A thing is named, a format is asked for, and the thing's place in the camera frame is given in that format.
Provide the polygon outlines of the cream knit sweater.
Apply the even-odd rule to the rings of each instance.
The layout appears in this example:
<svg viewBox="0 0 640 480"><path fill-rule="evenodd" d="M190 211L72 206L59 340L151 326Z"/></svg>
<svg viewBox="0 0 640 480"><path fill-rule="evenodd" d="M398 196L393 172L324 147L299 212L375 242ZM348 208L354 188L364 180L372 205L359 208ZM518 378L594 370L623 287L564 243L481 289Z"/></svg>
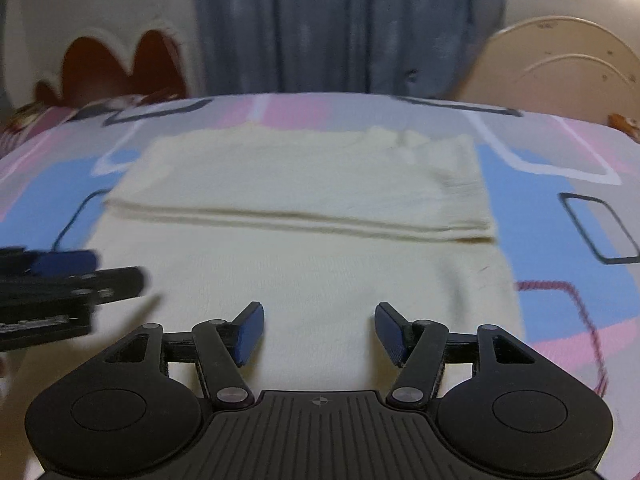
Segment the cream knit sweater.
<svg viewBox="0 0 640 480"><path fill-rule="evenodd" d="M3 478L39 474L29 402L147 322L188 330L261 302L266 331L247 373L257 390L385 387L394 371L372 321L381 302L455 332L523 329L465 133L244 124L163 136L102 204L87 246L109 268L143 266L145 295L102 307L90 336L9 354Z"/></svg>

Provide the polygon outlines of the red white heart headboard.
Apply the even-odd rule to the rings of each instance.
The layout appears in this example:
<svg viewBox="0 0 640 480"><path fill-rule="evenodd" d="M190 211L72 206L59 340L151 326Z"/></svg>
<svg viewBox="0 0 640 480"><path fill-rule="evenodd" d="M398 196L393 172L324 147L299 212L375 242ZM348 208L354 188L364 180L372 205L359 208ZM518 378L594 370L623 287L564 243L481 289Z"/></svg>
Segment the red white heart headboard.
<svg viewBox="0 0 640 480"><path fill-rule="evenodd" d="M194 47L166 21L143 25L128 41L103 27L84 27L49 53L51 64L34 68L35 102L81 108L120 96L158 102L200 93Z"/></svg>

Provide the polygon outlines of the patterned pink blue bedsheet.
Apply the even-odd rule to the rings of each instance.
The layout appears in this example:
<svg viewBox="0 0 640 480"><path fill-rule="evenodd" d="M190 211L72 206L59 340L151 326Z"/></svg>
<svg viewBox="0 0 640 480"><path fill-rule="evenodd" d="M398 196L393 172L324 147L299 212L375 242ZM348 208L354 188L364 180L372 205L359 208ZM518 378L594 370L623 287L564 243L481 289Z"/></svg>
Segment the patterned pink blue bedsheet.
<svg viewBox="0 0 640 480"><path fill-rule="evenodd" d="M96 106L2 160L2 248L92 250L96 271L124 268L104 266L87 240L128 168L163 136L244 124L472 136L521 333L439 322L449 336L436 396L387 404L400 369L373 311L394 371L385 387L254 389L247 373L260 338L239 369L255 402L211 404L196 369L196 324L147 322L29 402L33 479L638 477L639 149L613 129L354 94Z"/></svg>

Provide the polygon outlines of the orange plush toy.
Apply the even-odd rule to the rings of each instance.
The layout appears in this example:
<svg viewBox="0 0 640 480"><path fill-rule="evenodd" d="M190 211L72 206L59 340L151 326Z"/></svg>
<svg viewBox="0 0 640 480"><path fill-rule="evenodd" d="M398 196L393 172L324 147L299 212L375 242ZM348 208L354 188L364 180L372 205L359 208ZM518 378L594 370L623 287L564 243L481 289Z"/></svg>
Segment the orange plush toy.
<svg viewBox="0 0 640 480"><path fill-rule="evenodd" d="M639 123L634 118L625 117L621 114L609 114L608 126L625 133L634 142L640 142Z"/></svg>

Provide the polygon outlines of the cream arched headboard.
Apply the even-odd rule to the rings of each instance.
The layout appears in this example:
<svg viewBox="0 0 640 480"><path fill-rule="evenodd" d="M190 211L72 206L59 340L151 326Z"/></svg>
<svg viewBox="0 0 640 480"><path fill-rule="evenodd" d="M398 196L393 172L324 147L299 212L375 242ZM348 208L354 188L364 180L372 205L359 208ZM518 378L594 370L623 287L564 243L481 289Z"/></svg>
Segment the cream arched headboard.
<svg viewBox="0 0 640 480"><path fill-rule="evenodd" d="M602 125L637 119L639 55L582 18L532 18L486 42L454 98Z"/></svg>

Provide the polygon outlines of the blue grey curtain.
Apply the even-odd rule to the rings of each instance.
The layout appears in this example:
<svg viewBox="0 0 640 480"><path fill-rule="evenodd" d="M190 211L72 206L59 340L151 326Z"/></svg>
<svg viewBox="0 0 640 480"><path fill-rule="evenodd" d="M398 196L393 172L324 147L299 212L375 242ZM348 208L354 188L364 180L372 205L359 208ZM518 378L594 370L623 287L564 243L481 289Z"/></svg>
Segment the blue grey curtain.
<svg viewBox="0 0 640 480"><path fill-rule="evenodd" d="M195 0L210 94L444 98L506 0Z"/></svg>

